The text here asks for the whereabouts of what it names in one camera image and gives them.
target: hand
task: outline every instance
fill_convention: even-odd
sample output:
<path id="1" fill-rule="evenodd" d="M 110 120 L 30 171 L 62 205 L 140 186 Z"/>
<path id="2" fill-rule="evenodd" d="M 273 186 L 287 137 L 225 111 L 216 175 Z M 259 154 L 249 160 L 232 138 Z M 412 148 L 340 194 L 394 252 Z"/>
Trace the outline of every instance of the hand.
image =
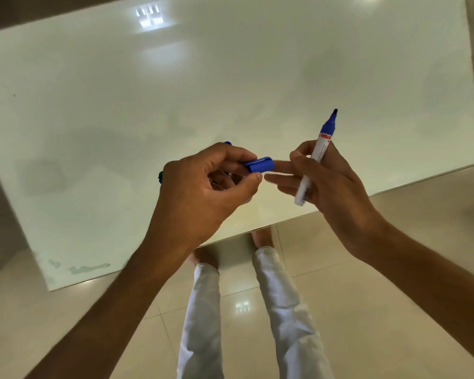
<path id="1" fill-rule="evenodd" d="M 256 155 L 244 148 L 216 143 L 166 164 L 146 238 L 161 240 L 171 250 L 181 250 L 176 257 L 182 263 L 256 193 L 262 175 L 250 174 L 242 165 L 254 159 Z M 245 178 L 235 185 L 224 172 Z"/>
<path id="2" fill-rule="evenodd" d="M 291 152 L 290 161 L 275 161 L 274 171 L 265 180 L 278 186 L 279 191 L 295 196 L 304 175 L 311 179 L 307 201 L 325 216 L 335 235 L 349 252 L 356 242 L 384 219 L 370 202 L 363 184 L 348 162 L 331 143 L 321 164 L 310 155 L 316 140 L 300 144 Z"/>

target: bare foot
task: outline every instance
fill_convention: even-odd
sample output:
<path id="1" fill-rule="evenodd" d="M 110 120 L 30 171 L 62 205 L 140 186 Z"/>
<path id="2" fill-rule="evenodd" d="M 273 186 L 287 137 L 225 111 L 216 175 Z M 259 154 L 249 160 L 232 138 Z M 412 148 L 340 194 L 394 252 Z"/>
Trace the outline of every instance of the bare foot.
<path id="1" fill-rule="evenodd" d="M 264 227 L 263 229 L 251 231 L 251 236 L 253 237 L 253 242 L 255 243 L 257 250 L 265 246 L 274 247 L 271 227 Z"/>
<path id="2" fill-rule="evenodd" d="M 211 254 L 209 249 L 205 246 L 197 248 L 190 254 L 188 258 L 195 266 L 197 266 L 198 263 L 207 263 L 208 265 L 214 267 L 216 270 L 219 267 L 218 260 L 215 258 L 214 255 Z"/>

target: person's right hand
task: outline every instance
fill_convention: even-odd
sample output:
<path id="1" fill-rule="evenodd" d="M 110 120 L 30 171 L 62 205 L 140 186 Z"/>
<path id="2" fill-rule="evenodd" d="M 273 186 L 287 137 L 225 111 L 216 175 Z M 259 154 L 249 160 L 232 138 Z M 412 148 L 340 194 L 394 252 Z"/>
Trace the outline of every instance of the person's right hand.
<path id="1" fill-rule="evenodd" d="M 288 175 L 266 174 L 265 180 L 295 196 L 302 176 L 307 175 L 311 179 L 307 201 L 323 213 L 348 251 L 357 253 L 360 242 L 378 230 L 384 219 L 370 202 L 360 178 L 332 143 L 321 163 L 307 157 L 315 145 L 316 140 L 305 141 L 290 153 L 290 161 L 274 160 L 274 171 Z"/>

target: leg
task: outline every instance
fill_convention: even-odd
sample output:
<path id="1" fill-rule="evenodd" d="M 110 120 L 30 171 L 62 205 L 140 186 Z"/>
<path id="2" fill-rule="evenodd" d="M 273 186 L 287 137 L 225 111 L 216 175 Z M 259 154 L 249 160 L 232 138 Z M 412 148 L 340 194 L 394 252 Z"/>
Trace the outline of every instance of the leg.
<path id="1" fill-rule="evenodd" d="M 222 378 L 218 262 L 204 248 L 190 259 L 196 265 L 181 337 L 177 378 Z"/>
<path id="2" fill-rule="evenodd" d="M 253 231 L 253 266 L 270 316 L 281 379 L 333 379 L 319 332 L 273 248 L 271 229 Z"/>

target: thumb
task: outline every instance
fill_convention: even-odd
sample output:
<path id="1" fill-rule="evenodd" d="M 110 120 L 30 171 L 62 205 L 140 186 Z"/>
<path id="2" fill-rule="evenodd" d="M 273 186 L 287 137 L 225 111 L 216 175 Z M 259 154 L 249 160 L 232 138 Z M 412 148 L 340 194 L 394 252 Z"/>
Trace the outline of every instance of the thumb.
<path id="1" fill-rule="evenodd" d="M 307 175 L 315 184 L 322 182 L 328 170 L 316 162 L 315 159 L 306 157 L 301 152 L 294 150 L 290 153 L 293 167 L 302 175 Z"/>
<path id="2" fill-rule="evenodd" d="M 221 195 L 235 210 L 256 194 L 261 181 L 261 173 L 252 173 L 240 181 L 237 186 L 222 191 Z"/>

